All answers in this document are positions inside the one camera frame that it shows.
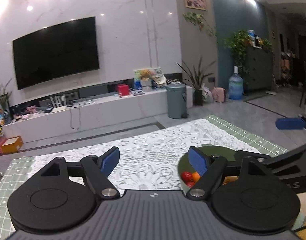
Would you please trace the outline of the orange mandarin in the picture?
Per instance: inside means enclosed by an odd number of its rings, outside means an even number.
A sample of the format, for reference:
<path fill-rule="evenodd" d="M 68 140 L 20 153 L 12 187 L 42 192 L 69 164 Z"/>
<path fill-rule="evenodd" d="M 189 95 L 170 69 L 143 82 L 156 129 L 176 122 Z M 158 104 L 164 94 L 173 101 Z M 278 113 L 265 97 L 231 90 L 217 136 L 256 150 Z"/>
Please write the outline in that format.
<path fill-rule="evenodd" d="M 201 176 L 197 172 L 192 173 L 192 179 L 194 183 L 196 183 L 200 178 Z"/>

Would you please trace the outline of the red cherry tomato top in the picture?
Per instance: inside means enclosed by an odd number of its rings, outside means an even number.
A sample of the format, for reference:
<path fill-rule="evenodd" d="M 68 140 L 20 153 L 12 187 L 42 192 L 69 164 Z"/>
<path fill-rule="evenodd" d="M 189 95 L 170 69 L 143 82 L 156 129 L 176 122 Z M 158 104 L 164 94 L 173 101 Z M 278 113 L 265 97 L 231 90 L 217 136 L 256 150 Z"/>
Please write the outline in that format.
<path fill-rule="evenodd" d="M 185 183 L 190 182 L 190 181 L 194 181 L 194 180 L 193 180 L 193 175 L 192 175 L 192 173 L 190 173 L 190 172 L 182 172 L 182 173 L 181 173 L 181 179 L 182 179 Z"/>

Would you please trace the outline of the red cherry tomato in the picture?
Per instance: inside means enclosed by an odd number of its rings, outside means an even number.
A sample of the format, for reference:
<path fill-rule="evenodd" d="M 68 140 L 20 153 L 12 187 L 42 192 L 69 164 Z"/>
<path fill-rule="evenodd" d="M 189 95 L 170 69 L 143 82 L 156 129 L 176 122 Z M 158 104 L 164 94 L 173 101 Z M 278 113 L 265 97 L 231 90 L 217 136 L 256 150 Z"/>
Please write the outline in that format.
<path fill-rule="evenodd" d="M 186 185 L 187 185 L 189 188 L 192 188 L 192 187 L 195 185 L 195 183 L 194 183 L 193 181 L 188 181 L 188 182 L 186 182 Z"/>
<path fill-rule="evenodd" d="M 190 173 L 190 172 L 182 172 L 182 173 L 181 173 L 181 179 L 182 179 L 185 183 L 190 182 L 190 181 L 194 181 L 194 180 L 193 180 L 193 175 L 192 175 L 192 173 Z"/>

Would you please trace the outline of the large green pear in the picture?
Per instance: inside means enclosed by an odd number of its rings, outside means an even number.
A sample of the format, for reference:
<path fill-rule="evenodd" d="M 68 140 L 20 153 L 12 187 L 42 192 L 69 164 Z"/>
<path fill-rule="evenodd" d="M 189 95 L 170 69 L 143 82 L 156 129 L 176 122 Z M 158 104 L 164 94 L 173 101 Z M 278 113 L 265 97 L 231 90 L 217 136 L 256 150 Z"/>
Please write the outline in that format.
<path fill-rule="evenodd" d="M 238 176 L 229 176 L 229 177 L 225 177 L 222 185 L 226 185 L 228 183 L 231 183 L 231 182 L 234 182 L 238 179 L 239 177 Z"/>

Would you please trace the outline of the black dining chair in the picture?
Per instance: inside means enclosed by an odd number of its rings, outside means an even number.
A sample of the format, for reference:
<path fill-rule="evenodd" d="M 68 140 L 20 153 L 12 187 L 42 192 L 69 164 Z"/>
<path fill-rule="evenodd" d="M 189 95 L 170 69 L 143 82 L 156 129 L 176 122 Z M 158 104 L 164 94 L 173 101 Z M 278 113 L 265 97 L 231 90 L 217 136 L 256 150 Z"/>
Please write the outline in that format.
<path fill-rule="evenodd" d="M 303 61 L 303 70 L 300 76 L 300 83 L 302 84 L 302 94 L 299 107 L 301 107 L 302 102 L 306 104 L 306 61 Z"/>

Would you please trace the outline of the dark drawer cabinet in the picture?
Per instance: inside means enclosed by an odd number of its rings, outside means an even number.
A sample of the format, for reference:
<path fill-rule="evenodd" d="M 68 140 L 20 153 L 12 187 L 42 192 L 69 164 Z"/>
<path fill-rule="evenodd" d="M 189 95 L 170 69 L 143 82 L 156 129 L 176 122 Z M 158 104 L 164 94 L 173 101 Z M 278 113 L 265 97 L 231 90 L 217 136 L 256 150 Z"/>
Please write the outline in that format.
<path fill-rule="evenodd" d="M 273 78 L 273 54 L 261 48 L 249 46 L 246 51 L 245 78 L 250 91 L 271 88 Z"/>

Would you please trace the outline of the white lace tablecloth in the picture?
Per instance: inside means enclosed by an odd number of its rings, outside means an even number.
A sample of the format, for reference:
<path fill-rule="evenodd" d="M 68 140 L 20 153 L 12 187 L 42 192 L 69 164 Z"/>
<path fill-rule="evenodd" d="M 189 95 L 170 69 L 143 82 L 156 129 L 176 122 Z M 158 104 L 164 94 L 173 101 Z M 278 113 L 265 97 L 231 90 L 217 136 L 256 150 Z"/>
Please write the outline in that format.
<path fill-rule="evenodd" d="M 111 147 L 120 150 L 120 161 L 109 179 L 123 193 L 125 189 L 176 190 L 181 188 L 177 165 L 190 146 L 224 146 L 232 150 L 258 152 L 258 137 L 219 118 L 197 119 L 171 128 L 74 150 L 37 156 L 28 174 L 31 178 L 55 157 L 67 162 L 88 155 L 103 155 Z"/>

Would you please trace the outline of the pink small heater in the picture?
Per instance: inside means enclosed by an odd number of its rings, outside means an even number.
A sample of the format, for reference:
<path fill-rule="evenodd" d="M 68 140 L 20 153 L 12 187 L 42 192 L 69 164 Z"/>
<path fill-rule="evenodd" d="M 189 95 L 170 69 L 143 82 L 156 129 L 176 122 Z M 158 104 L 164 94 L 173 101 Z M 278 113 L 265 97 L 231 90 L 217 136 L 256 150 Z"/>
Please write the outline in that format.
<path fill-rule="evenodd" d="M 214 87 L 212 89 L 212 97 L 215 102 L 224 103 L 226 101 L 226 90 L 221 87 Z"/>

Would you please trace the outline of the white tv console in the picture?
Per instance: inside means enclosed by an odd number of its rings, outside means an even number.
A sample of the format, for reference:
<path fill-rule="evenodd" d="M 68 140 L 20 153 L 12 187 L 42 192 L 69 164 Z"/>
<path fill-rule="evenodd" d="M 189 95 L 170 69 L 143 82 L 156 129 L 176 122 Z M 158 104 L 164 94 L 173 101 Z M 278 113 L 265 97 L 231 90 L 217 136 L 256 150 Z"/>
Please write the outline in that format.
<path fill-rule="evenodd" d="M 7 138 L 23 142 L 73 134 L 90 129 L 166 114 L 167 91 L 156 89 L 137 96 L 107 96 L 81 102 L 65 111 L 31 115 L 3 127 Z"/>

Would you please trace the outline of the white wifi router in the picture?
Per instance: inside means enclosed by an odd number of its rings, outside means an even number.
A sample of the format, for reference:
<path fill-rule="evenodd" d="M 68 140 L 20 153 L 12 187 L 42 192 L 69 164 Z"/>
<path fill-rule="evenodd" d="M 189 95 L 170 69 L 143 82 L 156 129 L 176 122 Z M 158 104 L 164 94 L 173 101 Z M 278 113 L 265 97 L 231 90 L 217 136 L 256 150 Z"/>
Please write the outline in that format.
<path fill-rule="evenodd" d="M 62 95 L 62 96 L 56 95 L 56 96 L 50 97 L 50 99 L 51 99 L 51 103 L 53 107 L 51 113 L 65 111 L 67 109 L 67 102 L 66 102 L 65 95 Z"/>

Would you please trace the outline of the red box on console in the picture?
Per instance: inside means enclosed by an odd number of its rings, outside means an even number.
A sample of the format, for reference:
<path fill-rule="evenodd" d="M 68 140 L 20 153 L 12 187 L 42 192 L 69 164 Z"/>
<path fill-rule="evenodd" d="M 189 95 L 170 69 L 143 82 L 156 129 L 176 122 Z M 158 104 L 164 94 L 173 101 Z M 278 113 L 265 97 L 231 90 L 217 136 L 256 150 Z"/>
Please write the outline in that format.
<path fill-rule="evenodd" d="M 126 84 L 119 84 L 117 85 L 117 92 L 119 94 L 119 96 L 123 97 L 123 96 L 129 96 L 129 86 Z"/>

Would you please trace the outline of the green grid table mat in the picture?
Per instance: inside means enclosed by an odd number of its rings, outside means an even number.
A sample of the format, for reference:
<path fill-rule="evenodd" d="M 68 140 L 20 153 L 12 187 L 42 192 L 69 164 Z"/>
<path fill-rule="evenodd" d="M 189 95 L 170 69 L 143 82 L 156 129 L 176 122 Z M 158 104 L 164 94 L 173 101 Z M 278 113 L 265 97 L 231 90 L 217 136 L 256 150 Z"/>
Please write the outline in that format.
<path fill-rule="evenodd" d="M 207 118 L 216 117 L 214 115 L 209 115 Z M 278 156 L 287 151 L 287 149 L 272 144 L 271 142 L 257 136 L 258 138 L 254 140 L 254 144 L 258 145 L 258 153 L 268 154 L 271 157 Z M 10 221 L 10 216 L 7 211 L 7 201 L 10 195 L 21 186 L 26 180 L 28 180 L 28 174 L 32 170 L 31 166 L 34 162 L 35 157 L 22 157 L 19 159 L 14 159 L 11 161 L 7 171 L 5 172 L 3 178 L 0 182 L 0 239 L 7 238 L 13 231 L 14 226 Z M 181 183 L 181 188 L 184 189 L 184 183 Z"/>

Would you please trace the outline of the potted plant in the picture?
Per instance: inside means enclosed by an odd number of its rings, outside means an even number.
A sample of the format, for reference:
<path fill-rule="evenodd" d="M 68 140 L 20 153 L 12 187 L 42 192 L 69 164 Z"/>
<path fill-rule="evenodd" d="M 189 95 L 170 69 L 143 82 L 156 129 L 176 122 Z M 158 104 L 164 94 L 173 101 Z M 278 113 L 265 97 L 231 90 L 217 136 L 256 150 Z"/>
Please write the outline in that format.
<path fill-rule="evenodd" d="M 7 87 L 11 83 L 11 81 L 12 78 L 10 78 L 5 85 L 3 84 L 0 85 L 0 107 L 5 121 L 5 125 L 10 124 L 12 121 L 10 106 L 9 106 L 9 99 L 12 95 L 12 91 L 11 90 L 7 91 Z"/>
<path fill-rule="evenodd" d="M 184 61 L 182 61 L 182 64 L 176 63 L 177 66 L 180 67 L 187 76 L 187 79 L 184 79 L 184 81 L 189 82 L 194 89 L 193 100 L 194 105 L 196 106 L 203 105 L 202 85 L 205 78 L 213 75 L 213 73 L 207 73 L 207 69 L 216 63 L 215 60 L 204 66 L 202 64 L 202 60 L 203 57 L 201 56 L 198 65 L 193 65 L 192 68 L 188 67 Z"/>

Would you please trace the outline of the trailing ivy plant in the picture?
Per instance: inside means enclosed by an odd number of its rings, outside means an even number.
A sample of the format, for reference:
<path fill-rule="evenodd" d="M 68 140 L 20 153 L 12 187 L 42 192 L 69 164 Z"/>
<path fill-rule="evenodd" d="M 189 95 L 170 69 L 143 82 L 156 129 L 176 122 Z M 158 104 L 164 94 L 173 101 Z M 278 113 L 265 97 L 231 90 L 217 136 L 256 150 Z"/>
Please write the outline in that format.
<path fill-rule="evenodd" d="M 270 65 L 274 66 L 273 59 L 273 45 L 266 39 L 255 35 L 255 41 L 259 42 L 260 47 L 266 52 L 271 53 Z M 231 56 L 234 65 L 239 68 L 239 75 L 241 77 L 247 77 L 249 70 L 246 67 L 247 48 L 252 45 L 252 38 L 248 34 L 247 30 L 238 30 L 234 32 L 230 37 L 224 38 L 224 47 L 231 50 Z"/>

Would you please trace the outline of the black wall television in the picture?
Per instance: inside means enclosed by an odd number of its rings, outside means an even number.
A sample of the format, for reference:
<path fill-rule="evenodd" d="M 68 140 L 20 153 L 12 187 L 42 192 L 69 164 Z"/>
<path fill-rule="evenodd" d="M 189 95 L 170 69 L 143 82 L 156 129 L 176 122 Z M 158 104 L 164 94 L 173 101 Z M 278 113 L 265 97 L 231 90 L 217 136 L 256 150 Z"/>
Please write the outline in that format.
<path fill-rule="evenodd" d="M 12 45 L 18 90 L 100 68 L 95 17 L 40 29 Z"/>

